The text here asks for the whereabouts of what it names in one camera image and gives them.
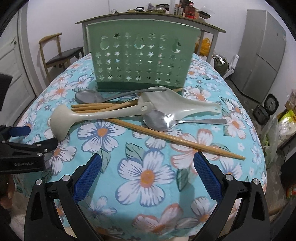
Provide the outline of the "hand holding left gripper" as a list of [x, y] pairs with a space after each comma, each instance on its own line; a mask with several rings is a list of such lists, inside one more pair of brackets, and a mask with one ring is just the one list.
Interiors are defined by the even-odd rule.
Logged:
[[1, 206], [4, 209], [12, 207], [15, 183], [11, 174], [1, 175]]

